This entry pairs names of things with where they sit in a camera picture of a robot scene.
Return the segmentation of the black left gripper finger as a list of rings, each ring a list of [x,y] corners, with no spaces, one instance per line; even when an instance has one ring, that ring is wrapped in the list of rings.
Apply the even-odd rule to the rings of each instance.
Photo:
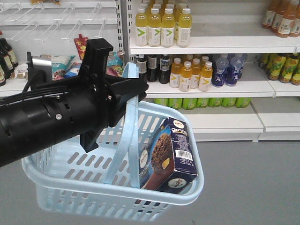
[[[108,101],[108,126],[114,127],[126,113],[127,101],[133,97],[138,97],[142,101],[146,93],[137,94],[112,94],[112,99]]]
[[[124,78],[105,75],[105,87],[107,96],[113,103],[126,103],[131,98],[138,96],[138,101],[146,98],[146,90],[149,88],[143,78]]]

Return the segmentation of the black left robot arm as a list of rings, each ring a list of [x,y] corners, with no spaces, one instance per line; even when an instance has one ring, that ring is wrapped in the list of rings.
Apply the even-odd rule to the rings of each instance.
[[[1,166],[75,136],[90,152],[98,147],[102,130],[124,116],[128,100],[146,97],[149,86],[143,78],[106,73],[112,50],[104,38],[90,39],[78,75],[0,101]]]

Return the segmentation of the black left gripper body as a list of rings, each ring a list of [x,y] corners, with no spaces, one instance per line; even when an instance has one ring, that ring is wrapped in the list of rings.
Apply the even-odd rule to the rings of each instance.
[[[54,94],[43,97],[49,114],[40,123],[38,150],[77,135],[86,152],[98,147],[97,137],[108,126],[105,70],[112,50],[113,46],[105,39],[90,39],[77,76],[37,86],[38,90]]]

